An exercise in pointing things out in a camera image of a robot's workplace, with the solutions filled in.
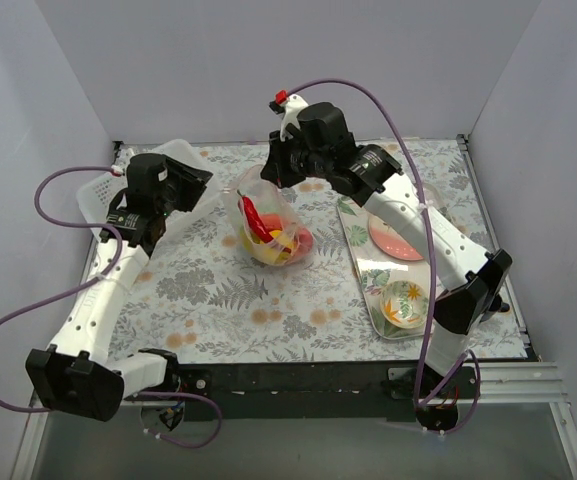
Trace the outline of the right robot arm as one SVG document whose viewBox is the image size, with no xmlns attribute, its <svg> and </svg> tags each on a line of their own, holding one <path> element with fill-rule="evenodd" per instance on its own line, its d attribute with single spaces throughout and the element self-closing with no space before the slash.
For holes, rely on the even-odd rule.
<svg viewBox="0 0 577 480">
<path fill-rule="evenodd" d="M 273 101 L 281 118 L 269 135 L 262 179 L 280 188 L 308 178 L 331 188 L 392 227 L 434 265 L 444 287 L 434 303 L 434 331 L 420 373 L 422 389 L 443 397 L 457 384 L 452 368 L 465 352 L 471 330 L 501 304 L 499 290 L 512 264 L 503 249 L 494 253 L 471 241 L 428 201 L 384 148 L 359 145 L 343 112 L 329 102 L 309 105 L 297 95 Z"/>
</svg>

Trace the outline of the red apple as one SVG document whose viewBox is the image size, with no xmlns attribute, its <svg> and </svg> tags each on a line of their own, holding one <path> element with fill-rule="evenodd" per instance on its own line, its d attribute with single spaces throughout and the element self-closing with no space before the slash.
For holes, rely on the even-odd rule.
<svg viewBox="0 0 577 480">
<path fill-rule="evenodd" d="M 314 237 L 307 228 L 305 227 L 298 228 L 296 240 L 298 243 L 296 249 L 297 256 L 305 256 L 312 250 L 314 245 Z"/>
</svg>

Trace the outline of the red chili pepper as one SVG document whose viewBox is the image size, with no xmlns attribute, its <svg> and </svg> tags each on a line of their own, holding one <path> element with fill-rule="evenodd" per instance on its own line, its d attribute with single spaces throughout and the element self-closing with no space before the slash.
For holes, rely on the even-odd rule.
<svg viewBox="0 0 577 480">
<path fill-rule="evenodd" d="M 252 200 L 248 196 L 243 195 L 240 191 L 237 191 L 237 194 L 239 195 L 240 210 L 242 211 L 252 233 L 262 243 L 273 241 L 274 237 L 270 234 L 270 231 L 263 223 Z"/>
</svg>

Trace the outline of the yellow lemon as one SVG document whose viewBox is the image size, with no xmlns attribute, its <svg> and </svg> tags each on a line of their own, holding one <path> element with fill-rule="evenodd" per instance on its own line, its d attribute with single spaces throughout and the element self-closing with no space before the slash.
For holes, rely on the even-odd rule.
<svg viewBox="0 0 577 480">
<path fill-rule="evenodd" d="M 258 261 L 274 266 L 287 264 L 293 257 L 294 237 L 283 230 L 271 230 L 271 241 L 253 245 L 253 257 Z"/>
</svg>

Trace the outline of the clear zip top bag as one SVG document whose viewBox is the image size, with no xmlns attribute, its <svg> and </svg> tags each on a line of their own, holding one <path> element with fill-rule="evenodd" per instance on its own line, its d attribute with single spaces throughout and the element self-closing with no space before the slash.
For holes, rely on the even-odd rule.
<svg viewBox="0 0 577 480">
<path fill-rule="evenodd" d="M 251 257 L 269 266 L 296 263 L 311 253 L 314 237 L 261 170 L 251 167 L 222 191 L 226 215 Z"/>
</svg>

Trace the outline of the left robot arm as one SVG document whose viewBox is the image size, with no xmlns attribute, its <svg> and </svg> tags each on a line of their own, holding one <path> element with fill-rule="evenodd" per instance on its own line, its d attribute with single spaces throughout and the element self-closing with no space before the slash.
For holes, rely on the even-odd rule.
<svg viewBox="0 0 577 480">
<path fill-rule="evenodd" d="M 175 354 L 146 348 L 112 362 L 114 327 L 130 290 L 166 232 L 174 212 L 191 212 L 212 178 L 210 172 L 161 153 L 134 156 L 107 176 L 109 199 L 91 217 L 97 251 L 84 289 L 58 333 L 32 350 L 25 368 L 42 405 L 100 421 L 121 402 L 149 390 L 161 400 L 181 386 Z"/>
</svg>

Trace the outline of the watermelon slice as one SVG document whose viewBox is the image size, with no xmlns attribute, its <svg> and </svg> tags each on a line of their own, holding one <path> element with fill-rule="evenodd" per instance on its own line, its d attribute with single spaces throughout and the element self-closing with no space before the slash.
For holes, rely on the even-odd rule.
<svg viewBox="0 0 577 480">
<path fill-rule="evenodd" d="M 295 222 L 274 213 L 262 214 L 261 219 L 274 240 L 289 242 L 296 239 L 297 224 Z"/>
</svg>

